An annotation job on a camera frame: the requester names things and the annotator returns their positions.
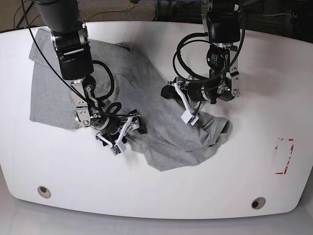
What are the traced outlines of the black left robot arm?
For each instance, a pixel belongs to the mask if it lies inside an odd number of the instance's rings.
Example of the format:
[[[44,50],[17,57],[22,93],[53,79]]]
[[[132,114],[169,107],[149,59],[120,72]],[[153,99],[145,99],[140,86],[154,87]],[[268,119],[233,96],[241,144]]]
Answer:
[[[165,99],[182,101],[182,92],[187,103],[202,105],[206,102],[216,104],[217,100],[231,101],[239,95],[238,56],[242,49],[245,27],[240,25],[244,14],[242,0],[203,0],[201,17],[203,33],[185,36],[178,44],[173,63],[178,62],[188,73],[188,77],[178,74],[161,90]],[[209,44],[206,62],[208,76],[194,72],[182,58],[182,49],[196,42]]]

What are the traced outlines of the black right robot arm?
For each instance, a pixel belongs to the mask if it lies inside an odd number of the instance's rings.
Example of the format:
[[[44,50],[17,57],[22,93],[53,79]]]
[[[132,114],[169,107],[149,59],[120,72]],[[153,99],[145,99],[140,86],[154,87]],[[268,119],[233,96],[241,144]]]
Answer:
[[[113,103],[103,111],[103,100],[114,91],[114,78],[110,69],[97,60],[92,60],[88,41],[88,30],[82,23],[75,0],[36,0],[34,2],[47,26],[51,30],[51,39],[59,61],[60,73],[56,76],[70,89],[75,102],[75,118],[79,127],[92,127],[98,130],[96,135],[103,145],[121,148],[125,135],[137,130],[146,134],[136,110],[127,115],[117,115],[121,108],[119,102]],[[102,66],[109,75],[111,88],[108,94],[96,98],[96,82],[92,77],[93,66]]]

